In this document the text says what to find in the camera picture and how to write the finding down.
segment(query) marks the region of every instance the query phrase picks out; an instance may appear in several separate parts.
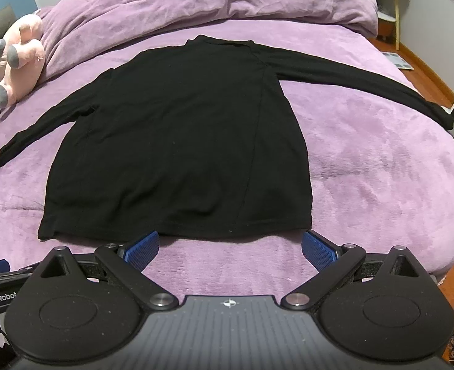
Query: purple duvet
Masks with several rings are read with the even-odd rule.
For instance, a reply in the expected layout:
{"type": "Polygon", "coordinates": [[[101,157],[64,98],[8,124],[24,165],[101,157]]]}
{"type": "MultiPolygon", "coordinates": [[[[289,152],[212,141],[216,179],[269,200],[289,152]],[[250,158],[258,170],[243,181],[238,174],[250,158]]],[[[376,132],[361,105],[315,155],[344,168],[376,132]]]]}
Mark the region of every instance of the purple duvet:
{"type": "MultiPolygon", "coordinates": [[[[107,68],[199,34],[302,51],[412,87],[364,37],[376,32],[374,0],[62,0],[40,15],[47,66],[40,86],[0,113],[0,148],[107,68]]],[[[368,252],[406,245],[431,273],[450,267],[452,137],[430,118],[365,92],[281,84],[307,143],[313,228],[368,252]]],[[[40,261],[60,244],[74,253],[94,248],[85,240],[69,243],[65,235],[46,242],[36,237],[48,171],[70,127],[56,129],[0,169],[0,259],[12,268],[40,261]]],[[[302,256],[301,233],[215,241],[163,237],[145,274],[179,297],[280,298],[316,273],[302,256]]]]}

